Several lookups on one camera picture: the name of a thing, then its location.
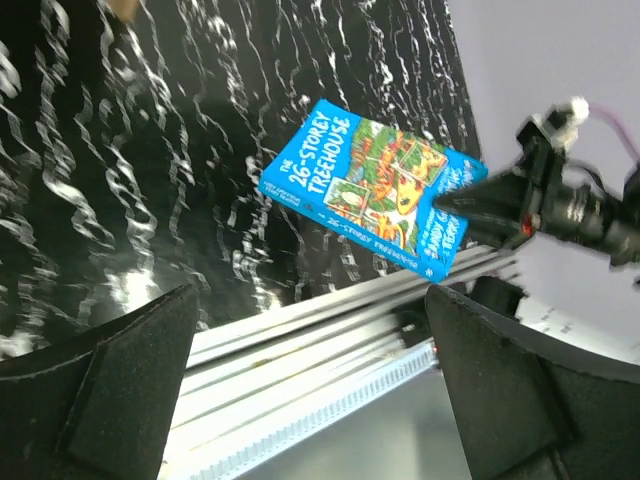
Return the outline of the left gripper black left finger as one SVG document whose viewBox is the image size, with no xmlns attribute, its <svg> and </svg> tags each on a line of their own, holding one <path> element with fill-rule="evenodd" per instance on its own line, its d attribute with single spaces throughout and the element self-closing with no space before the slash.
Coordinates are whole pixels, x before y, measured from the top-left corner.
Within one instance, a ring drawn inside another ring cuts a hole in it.
<svg viewBox="0 0 640 480">
<path fill-rule="evenodd" d="M 1 363 L 4 479 L 154 479 L 198 320 L 180 286 Z"/>
</svg>

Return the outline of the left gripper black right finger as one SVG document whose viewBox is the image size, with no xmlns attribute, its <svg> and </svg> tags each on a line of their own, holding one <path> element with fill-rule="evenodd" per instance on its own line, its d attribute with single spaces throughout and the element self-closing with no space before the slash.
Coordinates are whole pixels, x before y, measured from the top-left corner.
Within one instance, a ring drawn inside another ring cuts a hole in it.
<svg viewBox="0 0 640 480">
<path fill-rule="evenodd" d="M 448 287 L 429 287 L 425 301 L 472 478 L 638 478 L 638 366 Z"/>
</svg>

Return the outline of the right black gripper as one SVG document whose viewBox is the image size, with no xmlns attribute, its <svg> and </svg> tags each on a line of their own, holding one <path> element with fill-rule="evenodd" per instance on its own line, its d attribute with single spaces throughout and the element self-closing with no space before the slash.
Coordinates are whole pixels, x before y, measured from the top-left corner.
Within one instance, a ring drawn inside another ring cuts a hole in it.
<svg viewBox="0 0 640 480">
<path fill-rule="evenodd" d="M 523 156 L 501 172 L 439 194 L 433 206 L 469 222 L 467 235 L 497 250 L 516 250 L 542 232 L 605 254 L 613 268 L 639 263 L 639 170 L 613 196 L 592 167 L 556 151 L 532 118 L 517 134 Z"/>
</svg>

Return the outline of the blue 26-Storey Treehouse book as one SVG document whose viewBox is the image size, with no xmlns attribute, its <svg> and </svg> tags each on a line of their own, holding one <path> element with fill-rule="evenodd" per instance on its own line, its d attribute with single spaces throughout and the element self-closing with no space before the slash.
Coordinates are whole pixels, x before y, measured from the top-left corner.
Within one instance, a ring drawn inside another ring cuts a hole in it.
<svg viewBox="0 0 640 480">
<path fill-rule="evenodd" d="M 437 283 L 449 275 L 468 222 L 433 201 L 487 175 L 464 153 L 321 99 L 264 170 L 259 190 Z"/>
</svg>

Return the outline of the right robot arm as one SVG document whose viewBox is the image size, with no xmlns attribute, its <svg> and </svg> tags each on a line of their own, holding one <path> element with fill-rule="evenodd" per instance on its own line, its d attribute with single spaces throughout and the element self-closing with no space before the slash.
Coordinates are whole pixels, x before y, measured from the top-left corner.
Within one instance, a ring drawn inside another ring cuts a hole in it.
<svg viewBox="0 0 640 480">
<path fill-rule="evenodd" d="M 473 239 L 516 250 L 537 233 L 608 256 L 611 267 L 639 262 L 639 174 L 622 197 L 596 170 L 568 156 L 579 121 L 554 112 L 518 132 L 519 159 L 478 183 L 440 194 L 436 208 L 465 218 Z"/>
</svg>

